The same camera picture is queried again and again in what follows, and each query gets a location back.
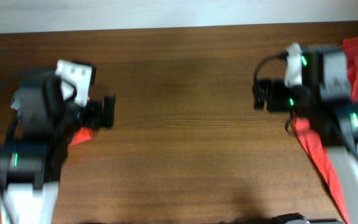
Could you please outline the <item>light blue t-shirt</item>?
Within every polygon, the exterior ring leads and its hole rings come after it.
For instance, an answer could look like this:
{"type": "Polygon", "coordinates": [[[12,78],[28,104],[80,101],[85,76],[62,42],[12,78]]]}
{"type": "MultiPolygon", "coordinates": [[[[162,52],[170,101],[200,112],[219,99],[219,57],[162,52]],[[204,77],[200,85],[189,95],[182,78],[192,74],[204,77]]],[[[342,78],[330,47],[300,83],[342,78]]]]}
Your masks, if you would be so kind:
{"type": "Polygon", "coordinates": [[[19,111],[20,108],[21,108],[21,102],[18,98],[13,98],[12,101],[11,101],[11,108],[16,110],[16,111],[19,111]]]}

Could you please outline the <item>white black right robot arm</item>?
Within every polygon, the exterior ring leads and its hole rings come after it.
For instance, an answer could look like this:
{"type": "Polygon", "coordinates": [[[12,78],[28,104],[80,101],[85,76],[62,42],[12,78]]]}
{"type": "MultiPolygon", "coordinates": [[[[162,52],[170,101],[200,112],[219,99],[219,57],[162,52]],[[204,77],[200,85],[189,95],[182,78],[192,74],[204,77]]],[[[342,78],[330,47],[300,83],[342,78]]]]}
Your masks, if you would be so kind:
{"type": "Polygon", "coordinates": [[[358,103],[349,82],[255,79],[254,107],[288,111],[295,136],[314,162],[346,223],[358,223],[358,103]]]}

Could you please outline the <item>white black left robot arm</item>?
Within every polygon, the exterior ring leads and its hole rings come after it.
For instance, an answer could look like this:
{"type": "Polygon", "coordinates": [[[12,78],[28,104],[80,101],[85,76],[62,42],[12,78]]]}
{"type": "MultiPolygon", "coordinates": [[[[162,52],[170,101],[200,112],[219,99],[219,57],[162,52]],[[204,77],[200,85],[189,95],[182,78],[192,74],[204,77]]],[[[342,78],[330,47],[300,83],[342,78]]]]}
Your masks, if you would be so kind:
{"type": "Polygon", "coordinates": [[[18,117],[0,148],[0,205],[5,223],[51,223],[68,146],[82,128],[111,128],[115,96],[74,102],[63,97],[65,80],[46,75],[20,83],[18,117]]]}

